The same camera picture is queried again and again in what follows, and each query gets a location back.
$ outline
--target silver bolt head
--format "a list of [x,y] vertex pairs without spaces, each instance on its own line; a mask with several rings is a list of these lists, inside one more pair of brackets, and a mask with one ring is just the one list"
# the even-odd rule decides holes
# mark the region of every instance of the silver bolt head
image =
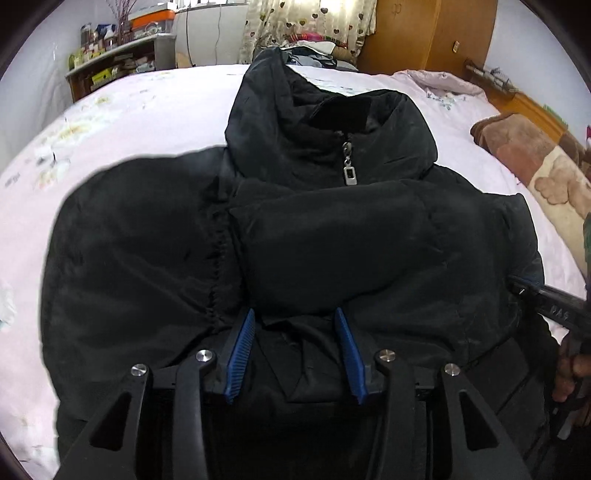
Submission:
[[148,367],[146,367],[144,364],[136,364],[131,367],[131,374],[134,377],[143,377],[147,371]]
[[213,358],[211,350],[199,350],[195,355],[198,362],[209,362]]
[[388,363],[394,362],[394,360],[396,360],[396,353],[392,350],[381,350],[379,353],[379,359]]
[[459,374],[462,373],[462,369],[456,364],[447,364],[444,370],[445,373],[447,373],[451,377],[457,377]]

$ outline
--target brown blanket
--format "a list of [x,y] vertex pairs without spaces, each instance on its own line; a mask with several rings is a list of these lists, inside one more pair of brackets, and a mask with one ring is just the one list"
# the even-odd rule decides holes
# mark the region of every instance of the brown blanket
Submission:
[[498,158],[527,186],[546,217],[565,241],[581,272],[587,273],[583,221],[591,213],[591,183],[564,151],[569,150],[587,173],[587,153],[567,135],[560,145],[528,118],[506,113],[474,124],[474,142]]

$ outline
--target zipper pull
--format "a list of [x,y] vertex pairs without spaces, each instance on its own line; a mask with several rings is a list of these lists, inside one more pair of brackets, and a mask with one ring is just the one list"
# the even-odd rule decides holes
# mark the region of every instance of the zipper pull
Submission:
[[343,144],[343,155],[345,156],[345,167],[343,168],[343,175],[345,175],[346,185],[357,185],[357,175],[355,173],[355,167],[351,165],[351,151],[353,145],[351,142],[345,142]]

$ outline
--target dried branches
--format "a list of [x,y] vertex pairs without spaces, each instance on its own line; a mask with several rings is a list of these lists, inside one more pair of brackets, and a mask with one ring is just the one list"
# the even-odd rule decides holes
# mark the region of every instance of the dried branches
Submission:
[[129,12],[131,12],[131,9],[135,6],[137,0],[133,0],[133,2],[131,0],[114,0],[114,3],[113,0],[105,1],[113,12],[117,22],[121,22],[127,19]]

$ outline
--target bed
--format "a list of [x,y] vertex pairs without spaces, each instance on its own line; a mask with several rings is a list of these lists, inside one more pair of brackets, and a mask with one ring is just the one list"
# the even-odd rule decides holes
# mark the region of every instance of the bed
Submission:
[[[41,358],[38,307],[44,257],[61,203],[94,172],[126,159],[223,145],[246,68],[198,67],[119,80],[68,109],[0,176],[0,432],[35,480],[52,478],[57,470],[57,399]],[[470,135],[474,123],[498,114],[480,88],[446,73],[369,76],[293,68],[318,87],[344,95],[392,89],[410,96],[436,140],[437,163],[484,192],[523,194],[546,282],[584,297],[584,279],[537,201]],[[566,332],[556,325],[551,330],[558,340]]]

